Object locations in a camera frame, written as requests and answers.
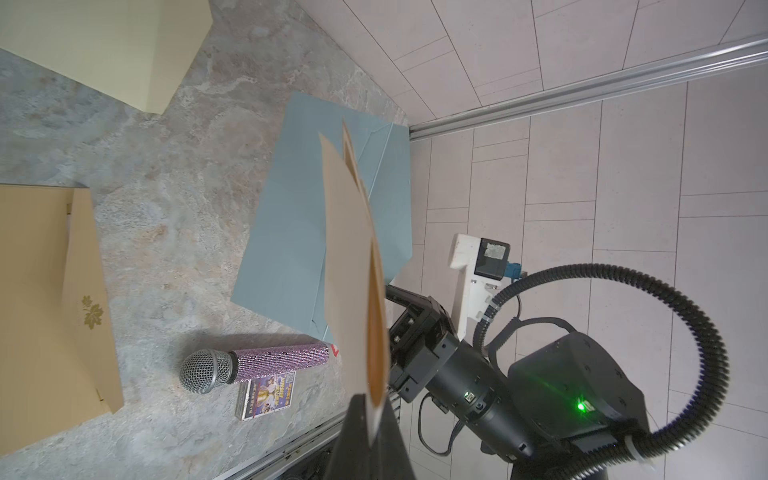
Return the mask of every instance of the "microphone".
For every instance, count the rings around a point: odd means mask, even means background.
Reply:
[[[308,369],[328,361],[325,343],[244,349],[233,352],[197,350],[181,364],[181,385],[195,393],[208,393],[214,386],[245,382],[291,370]]]

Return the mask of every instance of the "cardboard sheet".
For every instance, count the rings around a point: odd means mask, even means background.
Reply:
[[[320,135],[326,200],[325,311],[346,392],[366,394],[369,444],[378,432],[389,371],[384,275],[365,187],[343,129],[343,158]]]
[[[3,0],[0,48],[161,114],[212,22],[207,0]]]
[[[84,188],[0,185],[0,455],[123,405]]]
[[[326,218],[317,135],[342,151],[343,121],[359,152],[359,180],[369,192],[384,280],[390,282],[410,259],[408,128],[295,93],[286,107],[231,297],[240,306],[329,343],[336,339],[324,314]]]

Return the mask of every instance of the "pink rhinestone microphone handle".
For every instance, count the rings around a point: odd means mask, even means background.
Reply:
[[[308,369],[328,362],[328,346],[325,343],[235,350],[234,354],[237,357],[235,382]]]

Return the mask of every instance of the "microphone grille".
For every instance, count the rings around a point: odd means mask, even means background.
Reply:
[[[181,364],[181,385],[195,393],[208,393],[227,383],[232,373],[232,358],[227,352],[197,350]]]

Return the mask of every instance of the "light blue cardboard sheet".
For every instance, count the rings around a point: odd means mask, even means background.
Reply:
[[[369,192],[385,282],[391,282],[410,259],[408,128],[296,92],[286,107],[231,298],[329,343],[333,337],[324,318],[326,230],[318,134],[341,152],[342,121]]]

